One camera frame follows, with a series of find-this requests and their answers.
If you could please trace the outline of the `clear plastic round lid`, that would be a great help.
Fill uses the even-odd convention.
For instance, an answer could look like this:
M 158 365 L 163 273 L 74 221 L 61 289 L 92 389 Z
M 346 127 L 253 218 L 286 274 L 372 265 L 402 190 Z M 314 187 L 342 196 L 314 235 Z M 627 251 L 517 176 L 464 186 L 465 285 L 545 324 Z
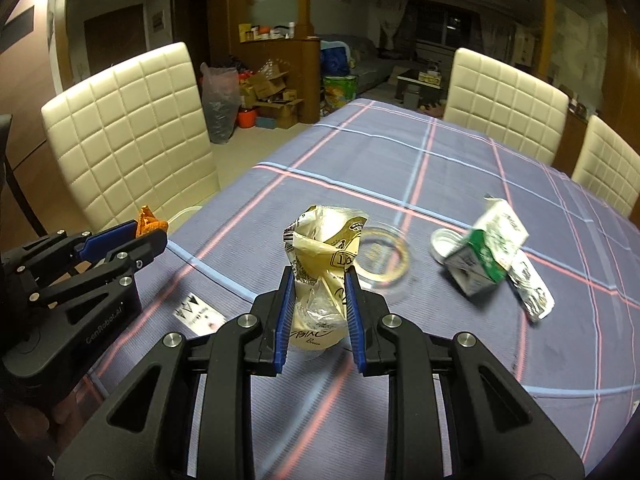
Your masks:
M 358 256 L 354 262 L 363 288 L 379 292 L 405 284 L 411 263 L 407 237 L 396 226 L 373 223 L 363 228 Z

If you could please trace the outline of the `cream paper wrapper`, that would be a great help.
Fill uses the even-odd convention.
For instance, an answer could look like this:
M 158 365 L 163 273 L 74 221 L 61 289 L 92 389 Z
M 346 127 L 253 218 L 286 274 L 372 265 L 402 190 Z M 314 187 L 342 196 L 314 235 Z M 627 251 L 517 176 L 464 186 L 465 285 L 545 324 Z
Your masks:
M 367 221 L 362 210 L 312 205 L 284 230 L 294 274 L 295 347 L 324 351 L 346 337 L 345 272 L 355 263 Z

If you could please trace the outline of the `orange peel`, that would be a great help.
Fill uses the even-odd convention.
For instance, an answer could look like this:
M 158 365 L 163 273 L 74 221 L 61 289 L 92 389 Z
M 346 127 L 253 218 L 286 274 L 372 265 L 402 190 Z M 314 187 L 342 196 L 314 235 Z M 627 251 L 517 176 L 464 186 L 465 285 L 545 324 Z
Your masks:
M 152 210 L 144 205 L 137 216 L 136 237 L 142 237 L 155 231 L 168 232 L 168 222 L 155 217 Z

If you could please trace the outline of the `green white milk carton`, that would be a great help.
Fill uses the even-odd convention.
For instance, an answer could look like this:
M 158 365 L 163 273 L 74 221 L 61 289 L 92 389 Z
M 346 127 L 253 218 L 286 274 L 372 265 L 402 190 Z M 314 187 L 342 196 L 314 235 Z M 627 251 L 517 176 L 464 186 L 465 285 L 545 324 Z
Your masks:
M 486 210 L 454 245 L 444 267 L 467 297 L 484 294 L 506 279 L 528 231 L 507 200 L 488 198 Z

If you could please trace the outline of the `white sticker label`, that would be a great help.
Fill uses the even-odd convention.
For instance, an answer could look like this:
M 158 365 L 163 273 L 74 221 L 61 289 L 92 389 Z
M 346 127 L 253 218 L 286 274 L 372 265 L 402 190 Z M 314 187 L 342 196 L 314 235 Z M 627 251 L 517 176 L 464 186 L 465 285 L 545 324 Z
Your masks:
M 216 333 L 226 322 L 220 312 L 193 292 L 183 298 L 174 311 L 174 317 L 199 337 Z

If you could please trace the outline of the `white bottle cap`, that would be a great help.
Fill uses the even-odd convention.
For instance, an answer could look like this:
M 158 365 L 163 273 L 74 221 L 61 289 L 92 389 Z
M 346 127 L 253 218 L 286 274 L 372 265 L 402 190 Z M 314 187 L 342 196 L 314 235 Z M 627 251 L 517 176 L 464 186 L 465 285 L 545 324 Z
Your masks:
M 452 229 L 436 229 L 430 238 L 430 252 L 432 257 L 439 264 L 443 264 L 446 258 L 457 249 L 463 239 L 463 234 Z

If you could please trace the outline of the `cream quilted chair left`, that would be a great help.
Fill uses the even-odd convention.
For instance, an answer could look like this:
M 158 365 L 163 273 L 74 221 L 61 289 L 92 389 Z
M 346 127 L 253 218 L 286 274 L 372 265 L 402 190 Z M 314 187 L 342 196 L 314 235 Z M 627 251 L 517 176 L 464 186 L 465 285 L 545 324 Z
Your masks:
M 134 220 L 143 207 L 177 229 L 220 190 L 182 42 L 75 84 L 41 116 L 66 188 L 94 232 Z

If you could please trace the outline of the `cream quilted chair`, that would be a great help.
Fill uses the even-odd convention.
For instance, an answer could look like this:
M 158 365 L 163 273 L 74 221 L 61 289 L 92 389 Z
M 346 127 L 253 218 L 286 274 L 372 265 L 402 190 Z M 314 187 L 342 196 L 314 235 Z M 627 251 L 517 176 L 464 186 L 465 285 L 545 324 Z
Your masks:
M 220 190 L 182 42 L 75 84 L 41 116 L 66 188 L 94 232 L 134 220 L 143 207 L 177 229 Z
M 549 165 L 558 152 L 568 96 L 551 84 L 490 56 L 454 54 L 442 119 Z
M 600 117 L 592 115 L 572 180 L 628 218 L 639 198 L 639 154 Z

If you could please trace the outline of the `purple plaid tablecloth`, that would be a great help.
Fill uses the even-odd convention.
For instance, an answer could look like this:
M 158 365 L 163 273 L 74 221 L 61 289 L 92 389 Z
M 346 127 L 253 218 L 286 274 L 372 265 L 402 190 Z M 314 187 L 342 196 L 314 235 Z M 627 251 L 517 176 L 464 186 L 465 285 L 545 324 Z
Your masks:
M 526 318 L 502 283 L 464 296 L 431 254 L 440 228 L 469 229 L 506 200 L 524 252 L 555 301 Z M 143 313 L 96 363 L 110 392 L 164 333 L 189 333 L 181 309 L 204 301 L 224 318 L 275 289 L 284 229 L 312 205 L 364 211 L 364 287 L 390 310 L 443 337 L 475 334 L 597 466 L 639 409 L 639 232 L 603 200 L 542 162 L 480 133 L 359 100 L 259 159 L 171 235 L 138 274 Z

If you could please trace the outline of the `green printed bag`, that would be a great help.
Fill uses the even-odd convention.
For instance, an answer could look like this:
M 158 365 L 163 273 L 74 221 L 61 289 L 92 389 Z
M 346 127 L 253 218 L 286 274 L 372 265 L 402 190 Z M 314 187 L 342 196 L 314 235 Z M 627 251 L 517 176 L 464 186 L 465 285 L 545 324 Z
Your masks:
M 356 98 L 358 77 L 355 75 L 324 76 L 323 90 L 326 107 L 329 110 L 338 110 Z

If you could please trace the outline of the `silver foil blister pack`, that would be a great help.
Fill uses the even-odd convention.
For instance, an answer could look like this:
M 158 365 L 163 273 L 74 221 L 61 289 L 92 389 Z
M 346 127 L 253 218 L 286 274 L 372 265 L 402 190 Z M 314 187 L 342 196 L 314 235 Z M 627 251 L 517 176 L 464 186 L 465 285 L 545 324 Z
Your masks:
M 521 249 L 512 260 L 508 277 L 529 322 L 539 323 L 552 312 L 555 306 L 552 293 Z

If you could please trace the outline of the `orange bucket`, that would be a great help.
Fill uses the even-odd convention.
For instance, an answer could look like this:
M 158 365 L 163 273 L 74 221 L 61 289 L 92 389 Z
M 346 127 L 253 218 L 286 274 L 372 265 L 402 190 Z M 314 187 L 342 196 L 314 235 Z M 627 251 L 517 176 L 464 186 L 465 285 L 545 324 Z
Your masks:
M 239 110 L 238 126 L 243 129 L 253 128 L 256 125 L 257 110 Z

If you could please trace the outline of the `grey plastic bag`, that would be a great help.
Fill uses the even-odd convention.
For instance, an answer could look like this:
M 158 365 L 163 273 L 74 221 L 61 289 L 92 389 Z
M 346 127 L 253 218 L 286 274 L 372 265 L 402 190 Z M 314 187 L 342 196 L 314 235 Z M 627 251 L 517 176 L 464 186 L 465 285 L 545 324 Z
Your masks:
M 239 73 L 234 67 L 200 67 L 202 74 L 202 109 L 209 141 L 224 144 L 235 129 L 241 96 Z

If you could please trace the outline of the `dark coffee table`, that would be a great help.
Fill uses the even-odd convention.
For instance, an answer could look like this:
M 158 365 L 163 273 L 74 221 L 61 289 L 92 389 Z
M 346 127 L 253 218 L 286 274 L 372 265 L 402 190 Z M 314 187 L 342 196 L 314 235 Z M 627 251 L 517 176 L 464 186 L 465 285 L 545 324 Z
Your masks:
M 420 70 L 405 70 L 397 76 L 395 99 L 409 110 L 417 110 L 421 105 L 437 104 L 442 96 L 439 84 L 431 84 L 420 79 Z

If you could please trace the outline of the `cardboard boxes pile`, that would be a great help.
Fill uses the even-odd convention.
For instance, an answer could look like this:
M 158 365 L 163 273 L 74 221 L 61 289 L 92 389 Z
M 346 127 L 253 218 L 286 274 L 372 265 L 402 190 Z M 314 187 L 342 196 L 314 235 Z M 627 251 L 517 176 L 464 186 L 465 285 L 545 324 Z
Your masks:
M 257 110 L 256 127 L 289 129 L 299 122 L 303 99 L 278 63 L 268 60 L 259 70 L 244 70 L 239 83 L 241 110 Z

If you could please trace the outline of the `blue storage box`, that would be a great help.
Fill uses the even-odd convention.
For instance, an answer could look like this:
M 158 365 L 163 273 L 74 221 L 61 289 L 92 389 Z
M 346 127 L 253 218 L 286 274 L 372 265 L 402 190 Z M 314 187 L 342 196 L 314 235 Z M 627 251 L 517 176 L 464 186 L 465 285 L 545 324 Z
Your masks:
M 322 76 L 349 76 L 349 61 L 350 47 L 344 41 L 320 41 L 320 70 Z

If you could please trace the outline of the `wooden cabinet counter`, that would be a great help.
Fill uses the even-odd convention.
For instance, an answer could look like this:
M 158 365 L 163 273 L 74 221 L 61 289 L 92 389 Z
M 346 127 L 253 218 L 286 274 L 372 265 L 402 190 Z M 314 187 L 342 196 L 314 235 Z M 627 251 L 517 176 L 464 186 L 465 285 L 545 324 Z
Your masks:
M 269 39 L 239 44 L 234 55 L 251 70 L 272 61 L 286 72 L 285 81 L 303 100 L 298 118 L 303 124 L 320 119 L 320 39 Z

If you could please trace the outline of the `cream quilted chair far right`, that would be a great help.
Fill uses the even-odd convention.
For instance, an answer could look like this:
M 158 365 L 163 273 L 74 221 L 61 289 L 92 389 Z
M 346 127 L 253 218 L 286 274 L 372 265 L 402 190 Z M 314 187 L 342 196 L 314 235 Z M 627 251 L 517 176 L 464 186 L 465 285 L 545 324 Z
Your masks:
M 628 218 L 639 198 L 639 154 L 600 117 L 592 115 L 572 180 Z

